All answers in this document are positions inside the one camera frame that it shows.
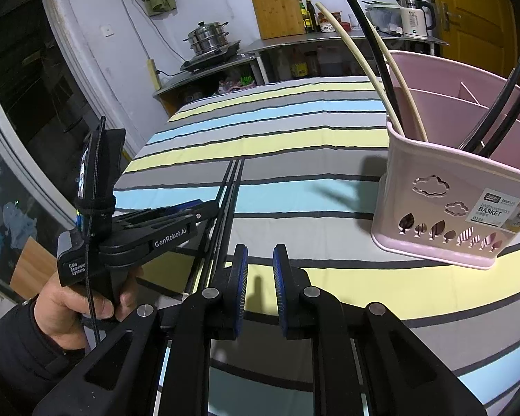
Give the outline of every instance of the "door handle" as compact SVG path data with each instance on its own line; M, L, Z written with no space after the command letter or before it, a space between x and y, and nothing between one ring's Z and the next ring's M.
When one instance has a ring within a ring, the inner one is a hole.
M460 25L459 21L451 21L451 18L453 19L462 19L462 16L460 14L455 14L454 12L449 11L449 5L447 3L442 4L443 7L443 30L450 31L451 24L453 25Z

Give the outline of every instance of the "wooden door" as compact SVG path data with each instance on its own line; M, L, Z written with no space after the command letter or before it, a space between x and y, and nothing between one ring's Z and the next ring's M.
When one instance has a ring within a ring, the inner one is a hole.
M518 60L514 12L509 0L435 0L445 58L509 76Z

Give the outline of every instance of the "hand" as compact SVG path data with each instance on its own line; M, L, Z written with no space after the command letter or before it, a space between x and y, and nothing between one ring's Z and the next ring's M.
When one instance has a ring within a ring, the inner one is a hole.
M98 319L108 319L115 315L123 321L136 307L137 282L142 268L129 272L120 294L120 304L114 305L104 296L93 292L94 307ZM86 346L85 333L79 321L79 313L89 314L85 288L81 285L62 287L58 273L50 277L44 285L35 304L35 320L41 331L64 350L83 349Z

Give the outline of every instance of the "gas stove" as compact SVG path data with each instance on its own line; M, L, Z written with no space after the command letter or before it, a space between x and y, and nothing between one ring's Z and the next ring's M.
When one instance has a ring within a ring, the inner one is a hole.
M240 43L240 40L230 42L229 44L209 51L208 53L195 56L190 61L185 61L180 70L196 72L197 70L207 69L219 63L226 62L237 54Z

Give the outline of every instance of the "pink chopstick basket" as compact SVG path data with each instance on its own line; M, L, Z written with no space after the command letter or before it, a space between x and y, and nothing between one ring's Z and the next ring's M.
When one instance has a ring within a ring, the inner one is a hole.
M489 269L520 232L520 117L490 159L456 147L505 79L447 59L392 54L429 142L417 139L406 98L391 75L406 137L388 123L387 173L380 180L372 239L389 252Z

